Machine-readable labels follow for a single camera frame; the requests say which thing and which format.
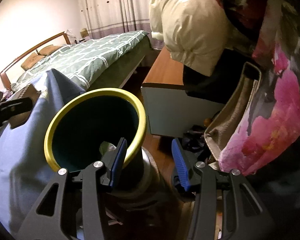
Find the green plastic bag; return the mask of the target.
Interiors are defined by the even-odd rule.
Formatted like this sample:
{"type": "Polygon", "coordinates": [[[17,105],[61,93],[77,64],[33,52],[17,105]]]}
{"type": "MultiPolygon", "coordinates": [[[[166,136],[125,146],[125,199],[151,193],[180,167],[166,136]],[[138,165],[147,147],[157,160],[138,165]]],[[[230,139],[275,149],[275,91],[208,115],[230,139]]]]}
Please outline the green plastic bag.
{"type": "Polygon", "coordinates": [[[116,150],[116,146],[106,141],[102,142],[99,147],[99,152],[102,156],[104,156],[107,152],[114,150],[116,150]]]}

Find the yellow rimmed trash bin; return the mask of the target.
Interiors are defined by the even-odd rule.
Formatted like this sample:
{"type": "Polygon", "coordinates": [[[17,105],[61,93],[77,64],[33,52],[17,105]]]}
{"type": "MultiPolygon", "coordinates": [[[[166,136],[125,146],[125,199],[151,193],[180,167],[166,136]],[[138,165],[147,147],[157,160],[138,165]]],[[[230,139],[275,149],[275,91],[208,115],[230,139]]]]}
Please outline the yellow rimmed trash bin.
{"type": "Polygon", "coordinates": [[[100,158],[102,142],[116,144],[124,137],[127,167],[139,157],[145,133],[145,109],[135,95],[118,88],[92,90],[53,117],[44,139],[45,159],[53,171],[80,170],[100,158]]]}

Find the beige handbag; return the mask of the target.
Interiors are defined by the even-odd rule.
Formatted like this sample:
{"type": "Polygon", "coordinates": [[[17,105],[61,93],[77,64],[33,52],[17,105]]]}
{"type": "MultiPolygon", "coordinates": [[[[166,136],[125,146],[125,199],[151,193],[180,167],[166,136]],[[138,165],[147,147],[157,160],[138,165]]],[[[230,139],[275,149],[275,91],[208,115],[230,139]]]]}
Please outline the beige handbag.
{"type": "Polygon", "coordinates": [[[232,96],[205,130],[204,139],[215,161],[219,161],[222,150],[248,110],[259,88],[261,77],[259,68],[246,62],[232,96]]]}

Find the wooden low cabinet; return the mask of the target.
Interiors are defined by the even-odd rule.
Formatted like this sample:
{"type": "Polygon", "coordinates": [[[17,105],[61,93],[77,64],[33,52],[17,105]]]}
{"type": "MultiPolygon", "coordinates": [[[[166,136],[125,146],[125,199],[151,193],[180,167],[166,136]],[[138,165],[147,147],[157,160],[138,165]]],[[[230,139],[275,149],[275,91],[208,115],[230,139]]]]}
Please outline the wooden low cabinet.
{"type": "Polygon", "coordinates": [[[193,125],[221,111],[224,104],[193,98],[183,84],[183,64],[162,48],[141,86],[148,130],[152,135],[182,137],[193,125]]]}

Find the left brown pillow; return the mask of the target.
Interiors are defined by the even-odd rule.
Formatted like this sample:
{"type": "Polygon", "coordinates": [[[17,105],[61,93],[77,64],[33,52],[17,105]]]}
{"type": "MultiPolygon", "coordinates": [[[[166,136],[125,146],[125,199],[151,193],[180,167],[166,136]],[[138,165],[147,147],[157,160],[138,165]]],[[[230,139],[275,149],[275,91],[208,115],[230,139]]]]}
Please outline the left brown pillow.
{"type": "Polygon", "coordinates": [[[39,55],[36,53],[32,53],[22,64],[21,68],[24,71],[27,71],[31,69],[36,63],[38,63],[41,59],[43,59],[45,56],[39,55]]]}

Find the brown pillow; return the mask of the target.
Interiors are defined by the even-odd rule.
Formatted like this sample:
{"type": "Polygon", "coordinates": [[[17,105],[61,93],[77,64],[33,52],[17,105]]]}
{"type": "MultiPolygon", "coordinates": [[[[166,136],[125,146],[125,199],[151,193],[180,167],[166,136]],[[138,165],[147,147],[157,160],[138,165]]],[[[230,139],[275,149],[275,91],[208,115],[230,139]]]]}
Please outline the brown pillow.
{"type": "Polygon", "coordinates": [[[49,55],[51,55],[52,53],[54,53],[55,51],[57,51],[58,49],[60,49],[62,47],[63,46],[54,46],[54,45],[45,46],[40,51],[38,51],[38,55],[40,55],[40,56],[49,56],[49,55]]]}
{"type": "Polygon", "coordinates": [[[36,53],[32,53],[22,64],[21,68],[24,71],[27,71],[31,69],[36,63],[38,63],[41,59],[43,59],[45,56],[39,55],[36,53]]]}

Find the blue star tablecloth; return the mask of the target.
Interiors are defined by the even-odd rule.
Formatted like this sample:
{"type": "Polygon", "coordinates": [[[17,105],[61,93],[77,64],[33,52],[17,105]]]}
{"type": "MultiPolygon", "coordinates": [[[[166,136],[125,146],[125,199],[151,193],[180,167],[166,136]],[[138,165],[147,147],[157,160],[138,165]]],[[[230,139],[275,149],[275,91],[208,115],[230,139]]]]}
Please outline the blue star tablecloth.
{"type": "Polygon", "coordinates": [[[27,122],[0,129],[0,222],[16,236],[32,205],[54,174],[44,155],[44,138],[56,113],[84,89],[55,69],[34,81],[41,92],[27,122]]]}

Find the right brown pillow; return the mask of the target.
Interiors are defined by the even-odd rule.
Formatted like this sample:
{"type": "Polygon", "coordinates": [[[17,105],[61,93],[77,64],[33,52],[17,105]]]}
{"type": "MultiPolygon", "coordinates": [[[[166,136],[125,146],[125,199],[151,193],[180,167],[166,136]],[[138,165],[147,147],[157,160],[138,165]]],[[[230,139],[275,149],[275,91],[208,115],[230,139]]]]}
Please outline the right brown pillow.
{"type": "Polygon", "coordinates": [[[55,51],[57,51],[58,49],[60,49],[62,47],[63,46],[54,46],[54,45],[45,46],[40,51],[38,51],[38,55],[40,55],[40,56],[49,56],[49,55],[51,55],[52,53],[54,53],[55,51]]]}

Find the yellow box on far nightstand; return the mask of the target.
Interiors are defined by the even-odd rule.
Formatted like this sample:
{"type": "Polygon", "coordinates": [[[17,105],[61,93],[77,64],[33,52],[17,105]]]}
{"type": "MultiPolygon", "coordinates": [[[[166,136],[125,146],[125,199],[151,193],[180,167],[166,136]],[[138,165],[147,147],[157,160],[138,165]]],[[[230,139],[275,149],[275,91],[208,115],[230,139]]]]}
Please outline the yellow box on far nightstand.
{"type": "Polygon", "coordinates": [[[80,30],[80,35],[82,38],[85,38],[87,36],[89,36],[88,30],[86,28],[83,28],[80,30]]]}

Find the cream puffer jacket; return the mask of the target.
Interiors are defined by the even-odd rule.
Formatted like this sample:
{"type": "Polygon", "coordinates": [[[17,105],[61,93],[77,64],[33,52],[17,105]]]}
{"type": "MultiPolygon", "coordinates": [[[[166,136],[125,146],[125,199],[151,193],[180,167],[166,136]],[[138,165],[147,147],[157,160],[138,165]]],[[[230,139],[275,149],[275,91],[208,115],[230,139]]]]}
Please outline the cream puffer jacket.
{"type": "Polygon", "coordinates": [[[171,58],[211,76],[229,37],[230,24],[217,0],[150,0],[152,37],[171,58]]]}

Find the pink white curtain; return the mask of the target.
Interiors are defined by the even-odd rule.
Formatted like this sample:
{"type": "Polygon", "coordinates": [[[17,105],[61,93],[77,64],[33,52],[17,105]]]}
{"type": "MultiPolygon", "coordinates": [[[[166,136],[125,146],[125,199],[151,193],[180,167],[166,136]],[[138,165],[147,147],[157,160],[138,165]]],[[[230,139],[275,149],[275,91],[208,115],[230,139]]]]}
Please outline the pink white curtain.
{"type": "Polygon", "coordinates": [[[91,38],[136,30],[151,32],[149,0],[78,0],[83,28],[91,38]]]}

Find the pink floral bag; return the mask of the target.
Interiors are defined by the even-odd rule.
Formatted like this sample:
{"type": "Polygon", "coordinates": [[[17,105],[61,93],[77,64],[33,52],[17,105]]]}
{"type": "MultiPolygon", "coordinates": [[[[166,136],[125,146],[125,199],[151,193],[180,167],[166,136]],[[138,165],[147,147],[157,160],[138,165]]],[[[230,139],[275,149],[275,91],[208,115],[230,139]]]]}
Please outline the pink floral bag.
{"type": "Polygon", "coordinates": [[[253,59],[265,74],[218,158],[220,169],[255,173],[300,136],[300,0],[268,0],[253,59]]]}

